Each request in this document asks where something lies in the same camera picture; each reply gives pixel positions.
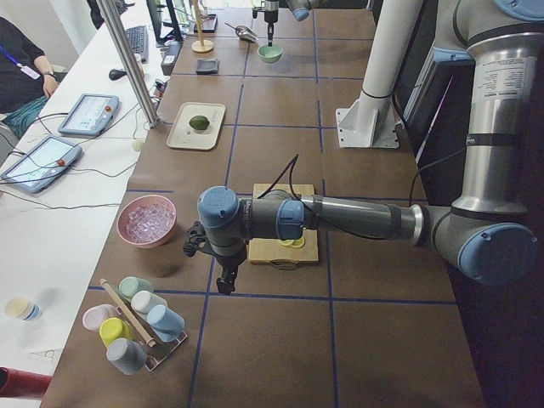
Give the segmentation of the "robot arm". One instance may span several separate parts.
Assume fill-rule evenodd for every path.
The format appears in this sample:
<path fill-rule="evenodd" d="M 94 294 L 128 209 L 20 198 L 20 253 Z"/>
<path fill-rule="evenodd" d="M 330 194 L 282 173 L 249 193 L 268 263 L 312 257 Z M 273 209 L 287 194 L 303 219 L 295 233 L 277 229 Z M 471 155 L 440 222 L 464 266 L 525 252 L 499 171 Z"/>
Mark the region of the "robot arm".
<path fill-rule="evenodd" d="M 256 19 L 262 14 L 267 24 L 267 45 L 271 47 L 274 42 L 275 24 L 279 20 L 280 0 L 265 0 L 252 3 L 252 17 Z M 296 21 L 305 20 L 309 16 L 309 11 L 317 9 L 325 4 L 322 0 L 286 0 L 286 5 L 290 9 Z"/>
<path fill-rule="evenodd" d="M 371 240 L 430 246 L 465 276 L 485 285 L 509 284 L 532 270 L 536 236 L 519 220 L 525 206 L 517 182 L 522 124 L 543 50 L 540 1 L 441 1 L 433 40 L 438 64 L 473 64 L 470 122 L 461 195 L 448 207 L 397 207 L 298 195 L 269 187 L 241 199 L 215 186 L 198 202 L 198 220 L 184 252 L 204 252 L 223 271 L 217 288 L 235 289 L 251 239 L 298 239 L 305 230 L 339 230 Z"/>

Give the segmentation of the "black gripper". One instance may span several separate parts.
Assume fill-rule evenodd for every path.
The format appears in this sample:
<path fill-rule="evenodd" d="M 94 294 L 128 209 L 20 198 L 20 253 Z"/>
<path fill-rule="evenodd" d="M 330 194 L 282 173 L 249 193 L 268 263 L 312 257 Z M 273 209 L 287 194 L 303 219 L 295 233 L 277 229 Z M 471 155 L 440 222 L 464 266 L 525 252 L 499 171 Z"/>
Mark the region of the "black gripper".
<path fill-rule="evenodd" d="M 268 47 L 273 46 L 274 24 L 278 22 L 279 17 L 279 0 L 258 0 L 252 1 L 252 17 L 257 18 L 258 13 L 263 13 L 264 21 L 267 25 L 267 40 Z"/>
<path fill-rule="evenodd" d="M 218 292 L 229 296 L 235 291 L 238 268 L 247 259 L 247 244 L 240 241 L 236 246 L 218 247 L 214 257 L 222 267 L 222 274 L 216 279 Z"/>

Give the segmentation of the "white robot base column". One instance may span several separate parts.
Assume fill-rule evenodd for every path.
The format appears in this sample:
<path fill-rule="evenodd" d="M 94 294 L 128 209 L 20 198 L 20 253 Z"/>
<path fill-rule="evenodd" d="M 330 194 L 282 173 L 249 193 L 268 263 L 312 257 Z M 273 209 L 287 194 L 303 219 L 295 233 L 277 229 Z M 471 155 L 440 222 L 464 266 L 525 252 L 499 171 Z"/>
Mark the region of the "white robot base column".
<path fill-rule="evenodd" d="M 397 149 L 392 95 L 422 0 L 384 1 L 359 98 L 337 109 L 342 148 Z"/>

